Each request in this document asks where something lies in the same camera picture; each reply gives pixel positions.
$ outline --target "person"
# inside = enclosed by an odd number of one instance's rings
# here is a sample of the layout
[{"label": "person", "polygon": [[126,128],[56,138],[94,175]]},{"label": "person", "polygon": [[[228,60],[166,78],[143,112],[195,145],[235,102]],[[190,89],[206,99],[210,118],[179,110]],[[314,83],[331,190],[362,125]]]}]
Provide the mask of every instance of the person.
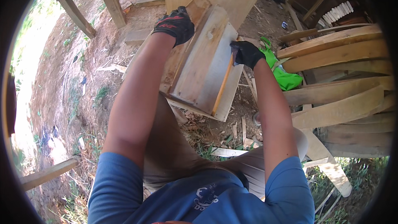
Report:
[{"label": "person", "polygon": [[[292,126],[287,101],[251,43],[231,47],[236,62],[254,71],[264,146],[213,162],[186,141],[159,86],[170,51],[193,33],[179,7],[156,23],[134,58],[110,113],[88,223],[313,223],[300,163],[306,138]],[[156,190],[144,202],[143,184]]]}]

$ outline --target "knee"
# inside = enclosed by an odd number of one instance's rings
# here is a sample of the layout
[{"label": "knee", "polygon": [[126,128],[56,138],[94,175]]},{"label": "knee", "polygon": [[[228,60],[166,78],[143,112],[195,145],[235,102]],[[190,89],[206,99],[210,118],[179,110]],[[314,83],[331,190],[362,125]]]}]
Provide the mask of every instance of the knee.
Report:
[{"label": "knee", "polygon": [[302,161],[307,154],[308,140],[304,133],[297,128],[294,128],[294,134],[297,144],[298,157],[300,158],[300,161]]}]

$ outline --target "blue sleeve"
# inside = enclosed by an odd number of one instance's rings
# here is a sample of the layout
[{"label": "blue sleeve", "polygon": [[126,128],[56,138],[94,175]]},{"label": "blue sleeve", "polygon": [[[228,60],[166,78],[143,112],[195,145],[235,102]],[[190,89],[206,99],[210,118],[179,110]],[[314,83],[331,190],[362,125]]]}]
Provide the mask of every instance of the blue sleeve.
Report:
[{"label": "blue sleeve", "polygon": [[123,223],[141,206],[142,194],[142,171],[133,161],[112,152],[101,154],[88,223]]},{"label": "blue sleeve", "polygon": [[281,222],[314,223],[315,207],[307,179],[298,157],[280,162],[266,184],[265,203]]}]

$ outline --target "forearm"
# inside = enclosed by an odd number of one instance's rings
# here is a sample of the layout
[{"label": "forearm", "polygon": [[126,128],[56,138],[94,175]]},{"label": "forearm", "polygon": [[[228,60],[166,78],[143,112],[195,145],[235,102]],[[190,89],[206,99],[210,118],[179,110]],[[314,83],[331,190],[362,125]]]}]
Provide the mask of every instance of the forearm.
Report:
[{"label": "forearm", "polygon": [[[134,57],[112,106],[104,152],[116,149],[114,141],[108,142],[112,139],[118,141],[118,153],[120,150],[129,152],[131,146],[144,153],[155,117],[164,64],[176,41],[165,33],[154,33],[149,38],[142,52]],[[126,146],[126,149],[120,149],[120,146]]]},{"label": "forearm", "polygon": [[254,67],[263,131],[266,181],[284,159],[298,156],[289,105],[265,59]]}]

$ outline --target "black glove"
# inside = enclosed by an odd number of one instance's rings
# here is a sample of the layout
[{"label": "black glove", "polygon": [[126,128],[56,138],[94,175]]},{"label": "black glove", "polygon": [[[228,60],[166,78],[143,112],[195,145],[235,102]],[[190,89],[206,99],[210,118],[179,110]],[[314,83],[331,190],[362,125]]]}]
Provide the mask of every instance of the black glove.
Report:
[{"label": "black glove", "polygon": [[254,46],[251,42],[248,41],[232,41],[229,45],[232,49],[237,49],[235,62],[239,64],[244,64],[251,69],[254,69],[254,66],[261,58],[266,58],[265,55],[258,50],[256,46]]},{"label": "black glove", "polygon": [[156,32],[163,32],[175,37],[174,47],[176,47],[191,39],[195,32],[195,25],[191,22],[185,7],[180,6],[178,10],[172,11],[168,16],[165,15],[156,23],[152,34]]}]

